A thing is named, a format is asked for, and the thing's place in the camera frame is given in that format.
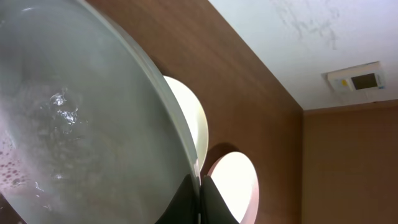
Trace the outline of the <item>cream plate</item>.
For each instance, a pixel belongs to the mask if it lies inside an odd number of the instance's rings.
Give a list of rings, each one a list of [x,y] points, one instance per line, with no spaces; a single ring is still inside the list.
[[[198,168],[201,170],[205,163],[209,141],[205,110],[188,86],[172,77],[164,76],[164,78],[182,109],[195,145]]]

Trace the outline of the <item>pale green plate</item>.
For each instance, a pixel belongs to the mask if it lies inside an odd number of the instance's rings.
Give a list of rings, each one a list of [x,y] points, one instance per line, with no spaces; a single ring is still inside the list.
[[[1,193],[25,222],[156,223],[186,175],[199,207],[197,168],[126,31],[86,1],[1,2]]]

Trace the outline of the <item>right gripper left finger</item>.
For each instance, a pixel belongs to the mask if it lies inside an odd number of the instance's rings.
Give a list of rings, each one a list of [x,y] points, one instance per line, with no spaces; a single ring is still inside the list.
[[[197,200],[190,175],[186,175],[162,216],[155,224],[198,223]]]

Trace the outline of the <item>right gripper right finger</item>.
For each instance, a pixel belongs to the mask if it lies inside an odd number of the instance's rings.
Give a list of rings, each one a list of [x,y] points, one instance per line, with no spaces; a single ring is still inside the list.
[[[239,224],[210,176],[201,181],[200,211],[203,224]]]

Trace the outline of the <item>pink white plate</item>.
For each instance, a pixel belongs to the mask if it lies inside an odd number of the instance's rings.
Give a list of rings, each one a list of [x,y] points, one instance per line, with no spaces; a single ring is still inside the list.
[[[230,152],[218,159],[208,174],[235,220],[254,224],[259,208],[259,183],[251,160],[241,152]]]

